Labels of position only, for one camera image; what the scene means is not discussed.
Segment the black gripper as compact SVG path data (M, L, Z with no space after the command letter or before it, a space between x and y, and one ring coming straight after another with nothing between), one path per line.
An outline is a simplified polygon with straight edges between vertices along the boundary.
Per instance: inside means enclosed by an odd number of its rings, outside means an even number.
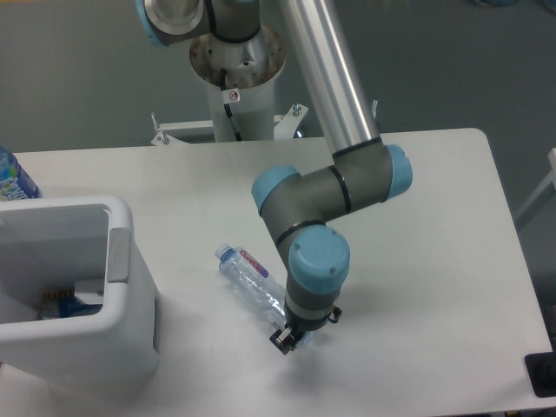
M296 350L305 333L324 327L330 315L331 311L317 319L307 319L287 310L286 327L277 329L269 340L282 354L288 354Z

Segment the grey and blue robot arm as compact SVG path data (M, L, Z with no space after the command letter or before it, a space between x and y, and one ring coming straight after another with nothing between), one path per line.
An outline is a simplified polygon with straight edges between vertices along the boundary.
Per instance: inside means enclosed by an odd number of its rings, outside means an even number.
M260 174L252 196L288 272L285 321L271 341L283 353L341 317L348 276L346 240L328 223L406 192L413 180L403 150L381 140L330 1L280 4L333 159L303 175L290 166ZM190 41L189 60L205 84L215 139L272 139L274 84L285 63L281 37L261 22L256 1L139 1L149 40Z

